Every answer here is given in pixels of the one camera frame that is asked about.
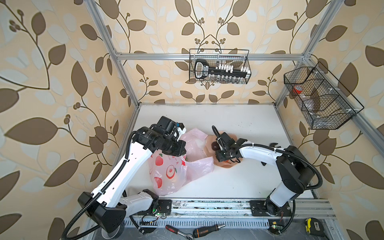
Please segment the dark purple fruit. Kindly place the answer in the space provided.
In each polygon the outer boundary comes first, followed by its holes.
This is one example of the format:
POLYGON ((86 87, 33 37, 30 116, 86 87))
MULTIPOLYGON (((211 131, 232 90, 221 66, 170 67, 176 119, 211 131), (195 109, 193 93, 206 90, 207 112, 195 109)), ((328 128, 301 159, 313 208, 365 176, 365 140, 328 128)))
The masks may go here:
POLYGON ((213 150, 213 151, 218 151, 218 150, 221 149, 221 148, 220 148, 220 145, 219 145, 217 142, 212 142, 211 147, 212 147, 212 150, 213 150))

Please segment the pink plastic bag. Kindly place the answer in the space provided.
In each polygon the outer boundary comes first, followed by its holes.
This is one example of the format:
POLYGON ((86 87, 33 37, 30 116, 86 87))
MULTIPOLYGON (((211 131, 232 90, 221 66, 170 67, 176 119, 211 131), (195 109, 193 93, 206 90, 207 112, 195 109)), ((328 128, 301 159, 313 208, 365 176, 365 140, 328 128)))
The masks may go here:
POLYGON ((214 158, 207 156, 203 147, 207 138, 207 134, 195 128, 181 136, 181 140, 186 142, 185 155, 175 157, 160 150, 151 155, 148 159, 149 175, 157 195, 173 194, 186 184, 213 172, 214 158))

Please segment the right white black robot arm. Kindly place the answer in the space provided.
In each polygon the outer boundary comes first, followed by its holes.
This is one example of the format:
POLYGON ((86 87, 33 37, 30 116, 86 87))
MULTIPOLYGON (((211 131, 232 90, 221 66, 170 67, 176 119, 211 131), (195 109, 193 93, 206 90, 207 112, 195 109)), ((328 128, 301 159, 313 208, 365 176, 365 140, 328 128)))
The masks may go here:
POLYGON ((284 149, 276 144, 266 146, 242 138, 234 140, 227 133, 220 133, 215 126, 212 126, 212 130, 218 145, 215 150, 218 162, 240 163, 241 159, 253 159, 277 167, 281 182, 262 207, 262 211, 270 216, 280 214, 289 201, 295 200, 304 191, 315 190, 323 185, 321 173, 294 146, 284 149))

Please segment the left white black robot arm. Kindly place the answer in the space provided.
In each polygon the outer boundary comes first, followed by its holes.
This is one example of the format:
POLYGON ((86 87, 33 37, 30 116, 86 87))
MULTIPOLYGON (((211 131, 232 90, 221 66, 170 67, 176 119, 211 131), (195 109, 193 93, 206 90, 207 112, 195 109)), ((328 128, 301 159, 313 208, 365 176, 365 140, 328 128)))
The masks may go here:
POLYGON ((92 192, 83 192, 78 198, 81 210, 73 217, 63 231, 63 240, 78 240, 101 228, 108 234, 118 232, 125 217, 153 209, 159 198, 149 190, 123 197, 126 187, 155 151, 162 154, 181 157, 186 154, 186 142, 181 136, 186 133, 182 123, 176 123, 162 116, 160 120, 148 127, 142 127, 130 133, 126 152, 105 180, 92 192), (73 237, 68 235, 72 226, 83 215, 91 218, 96 226, 73 237))

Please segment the black socket tool set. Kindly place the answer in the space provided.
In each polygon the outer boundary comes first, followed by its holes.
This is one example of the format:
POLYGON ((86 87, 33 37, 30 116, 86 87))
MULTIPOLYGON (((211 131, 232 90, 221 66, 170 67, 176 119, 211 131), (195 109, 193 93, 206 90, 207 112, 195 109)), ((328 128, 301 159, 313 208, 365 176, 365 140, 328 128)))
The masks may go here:
POLYGON ((197 60, 193 67, 193 73, 196 79, 247 79, 251 76, 251 70, 248 67, 235 69, 232 65, 218 64, 211 67, 206 60, 197 60))

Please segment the black orange screwdriver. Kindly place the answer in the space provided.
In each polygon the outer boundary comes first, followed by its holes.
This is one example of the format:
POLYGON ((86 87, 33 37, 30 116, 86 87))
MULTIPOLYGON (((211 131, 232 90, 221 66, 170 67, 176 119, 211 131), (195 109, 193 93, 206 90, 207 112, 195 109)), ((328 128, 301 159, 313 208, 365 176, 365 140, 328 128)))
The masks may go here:
POLYGON ((217 232, 220 229, 224 228, 226 225, 225 224, 215 224, 213 226, 205 226, 205 227, 200 227, 197 228, 193 231, 193 237, 194 238, 201 238, 204 237, 212 232, 217 232))

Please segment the clear bottle with red cap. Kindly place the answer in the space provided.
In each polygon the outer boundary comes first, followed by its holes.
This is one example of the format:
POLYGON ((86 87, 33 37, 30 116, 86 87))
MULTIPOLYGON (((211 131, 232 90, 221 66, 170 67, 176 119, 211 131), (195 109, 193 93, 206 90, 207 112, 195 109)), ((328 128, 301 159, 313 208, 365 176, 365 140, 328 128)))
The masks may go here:
POLYGON ((298 97, 299 107, 305 116, 311 119, 319 119, 321 117, 319 114, 321 101, 316 90, 312 94, 306 95, 305 89, 302 86, 294 85, 293 93, 298 97))

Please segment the small green circuit board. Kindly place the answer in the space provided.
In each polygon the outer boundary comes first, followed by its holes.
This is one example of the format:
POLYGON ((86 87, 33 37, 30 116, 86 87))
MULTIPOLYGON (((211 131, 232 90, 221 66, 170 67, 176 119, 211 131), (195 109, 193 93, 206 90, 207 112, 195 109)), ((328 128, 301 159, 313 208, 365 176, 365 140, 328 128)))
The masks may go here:
POLYGON ((268 223, 269 223, 268 231, 272 235, 280 235, 281 230, 285 226, 284 221, 268 220, 268 223))

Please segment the yellow black tape measure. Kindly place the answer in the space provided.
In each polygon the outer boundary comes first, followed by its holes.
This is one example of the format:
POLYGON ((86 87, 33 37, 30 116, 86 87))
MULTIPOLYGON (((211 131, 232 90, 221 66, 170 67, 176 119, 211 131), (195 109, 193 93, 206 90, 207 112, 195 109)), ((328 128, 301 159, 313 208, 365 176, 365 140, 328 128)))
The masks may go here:
POLYGON ((322 222, 316 218, 308 218, 305 220, 306 232, 309 235, 325 237, 325 228, 322 222))

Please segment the black tape roll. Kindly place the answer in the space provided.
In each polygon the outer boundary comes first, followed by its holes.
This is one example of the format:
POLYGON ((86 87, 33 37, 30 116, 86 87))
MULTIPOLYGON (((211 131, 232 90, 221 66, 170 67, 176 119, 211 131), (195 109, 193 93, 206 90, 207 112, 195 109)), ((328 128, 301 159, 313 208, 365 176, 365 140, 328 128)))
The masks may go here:
POLYGON ((108 233, 107 231, 105 231, 104 229, 101 229, 101 235, 102 237, 105 239, 105 240, 116 240, 118 239, 123 231, 125 229, 125 226, 123 224, 120 224, 114 231, 112 231, 111 233, 108 233))

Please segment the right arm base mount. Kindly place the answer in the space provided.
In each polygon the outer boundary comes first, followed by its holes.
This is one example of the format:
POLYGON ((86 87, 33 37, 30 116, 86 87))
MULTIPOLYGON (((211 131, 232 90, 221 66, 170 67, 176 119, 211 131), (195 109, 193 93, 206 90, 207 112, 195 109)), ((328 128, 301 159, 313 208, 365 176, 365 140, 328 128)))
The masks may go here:
POLYGON ((282 207, 276 206, 271 201, 251 200, 250 209, 253 217, 291 217, 292 211, 288 202, 282 207))

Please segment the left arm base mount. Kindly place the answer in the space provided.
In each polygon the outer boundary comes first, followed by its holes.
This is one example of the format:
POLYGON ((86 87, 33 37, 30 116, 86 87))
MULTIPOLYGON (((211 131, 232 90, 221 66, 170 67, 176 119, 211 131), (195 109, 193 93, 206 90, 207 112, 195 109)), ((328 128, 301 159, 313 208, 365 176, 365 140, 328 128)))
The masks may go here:
POLYGON ((160 200, 154 200, 152 204, 150 205, 148 210, 141 211, 136 213, 138 216, 145 216, 145 215, 161 215, 161 216, 168 216, 171 214, 172 210, 172 200, 169 199, 160 199, 160 200))

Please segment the red handled ratchet wrench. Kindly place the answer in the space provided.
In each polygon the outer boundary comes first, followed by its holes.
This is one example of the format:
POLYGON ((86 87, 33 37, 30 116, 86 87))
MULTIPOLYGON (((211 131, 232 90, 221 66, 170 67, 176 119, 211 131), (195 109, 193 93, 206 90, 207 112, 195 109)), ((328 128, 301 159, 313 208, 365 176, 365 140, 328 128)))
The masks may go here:
POLYGON ((186 240, 194 240, 194 237, 193 237, 192 234, 183 233, 179 229, 177 229, 177 228, 175 228, 173 226, 166 225, 166 230, 168 230, 171 233, 174 233, 176 235, 180 235, 180 236, 184 237, 186 240))

